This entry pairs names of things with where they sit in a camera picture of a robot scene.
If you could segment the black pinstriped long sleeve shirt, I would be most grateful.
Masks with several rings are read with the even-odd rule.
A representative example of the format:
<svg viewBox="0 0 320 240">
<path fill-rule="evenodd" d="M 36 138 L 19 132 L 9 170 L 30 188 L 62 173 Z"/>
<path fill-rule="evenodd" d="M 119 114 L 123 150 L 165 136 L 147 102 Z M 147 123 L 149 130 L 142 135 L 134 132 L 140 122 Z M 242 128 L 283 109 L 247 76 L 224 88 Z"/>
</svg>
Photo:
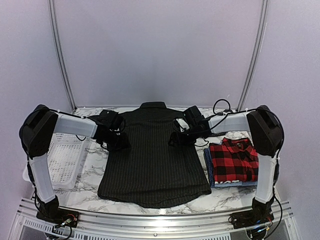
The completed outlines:
<svg viewBox="0 0 320 240">
<path fill-rule="evenodd" d="M 145 102 L 121 114 L 130 148 L 108 154 L 97 195 L 143 208 L 171 208 L 209 195 L 211 187 L 193 144 L 170 146 L 182 111 Z"/>
</svg>

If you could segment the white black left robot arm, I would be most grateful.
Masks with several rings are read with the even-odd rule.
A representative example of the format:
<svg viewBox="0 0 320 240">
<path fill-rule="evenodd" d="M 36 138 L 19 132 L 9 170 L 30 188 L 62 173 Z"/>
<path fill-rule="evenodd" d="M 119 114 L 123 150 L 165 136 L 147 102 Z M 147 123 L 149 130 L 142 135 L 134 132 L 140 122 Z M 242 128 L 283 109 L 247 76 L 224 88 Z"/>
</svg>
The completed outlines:
<svg viewBox="0 0 320 240">
<path fill-rule="evenodd" d="M 79 215 L 60 208 L 54 192 L 48 167 L 52 136 L 56 133 L 83 136 L 114 152 L 131 147 L 125 126 L 124 118 L 112 110 L 85 117 L 40 104 L 27 116 L 20 127 L 19 138 L 27 156 L 27 172 L 34 187 L 38 219 L 71 226 Z"/>
</svg>

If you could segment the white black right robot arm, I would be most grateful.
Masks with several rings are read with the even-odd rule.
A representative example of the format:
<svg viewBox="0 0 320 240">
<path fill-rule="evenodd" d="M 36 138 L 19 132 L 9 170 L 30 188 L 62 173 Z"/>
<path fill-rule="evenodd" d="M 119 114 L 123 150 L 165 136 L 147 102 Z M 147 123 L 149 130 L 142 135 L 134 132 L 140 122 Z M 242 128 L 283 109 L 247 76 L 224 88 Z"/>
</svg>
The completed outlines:
<svg viewBox="0 0 320 240">
<path fill-rule="evenodd" d="M 258 179 L 250 210 L 235 212 L 229 222 L 235 229 L 273 221 L 272 204 L 276 201 L 275 184 L 279 176 L 279 154 L 285 134 L 279 118 L 266 105 L 239 112 L 226 112 L 204 117 L 196 106 L 183 112 L 184 128 L 175 125 L 168 144 L 172 147 L 187 146 L 200 137 L 213 134 L 246 131 L 251 134 L 258 159 Z"/>
</svg>

